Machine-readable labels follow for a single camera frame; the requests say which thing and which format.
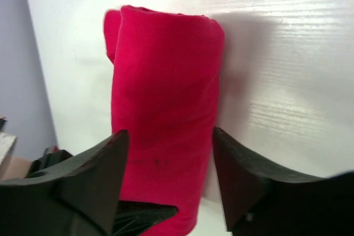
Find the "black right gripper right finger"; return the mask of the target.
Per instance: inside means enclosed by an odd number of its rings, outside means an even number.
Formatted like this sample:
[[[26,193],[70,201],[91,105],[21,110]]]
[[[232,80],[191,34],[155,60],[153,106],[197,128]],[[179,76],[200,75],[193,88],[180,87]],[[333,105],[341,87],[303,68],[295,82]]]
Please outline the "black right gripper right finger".
[[[352,235],[353,172],[317,177],[281,166],[221,128],[212,137],[227,230],[233,235]]]

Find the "red t shirt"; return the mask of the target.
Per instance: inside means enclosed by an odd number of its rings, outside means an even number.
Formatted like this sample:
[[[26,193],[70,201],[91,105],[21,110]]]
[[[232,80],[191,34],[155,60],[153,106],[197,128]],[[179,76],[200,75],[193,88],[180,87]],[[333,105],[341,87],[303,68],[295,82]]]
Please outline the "red t shirt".
[[[147,235],[187,235],[211,155],[225,33],[203,15],[133,6],[108,10],[103,33],[112,131],[130,137],[121,199],[177,207]]]

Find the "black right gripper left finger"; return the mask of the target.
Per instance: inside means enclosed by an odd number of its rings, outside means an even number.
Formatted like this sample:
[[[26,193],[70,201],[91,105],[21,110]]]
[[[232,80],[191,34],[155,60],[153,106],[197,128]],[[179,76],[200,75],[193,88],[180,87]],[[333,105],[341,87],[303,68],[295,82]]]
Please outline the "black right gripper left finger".
[[[110,235],[128,147],[122,130],[28,178],[1,181],[1,235]]]

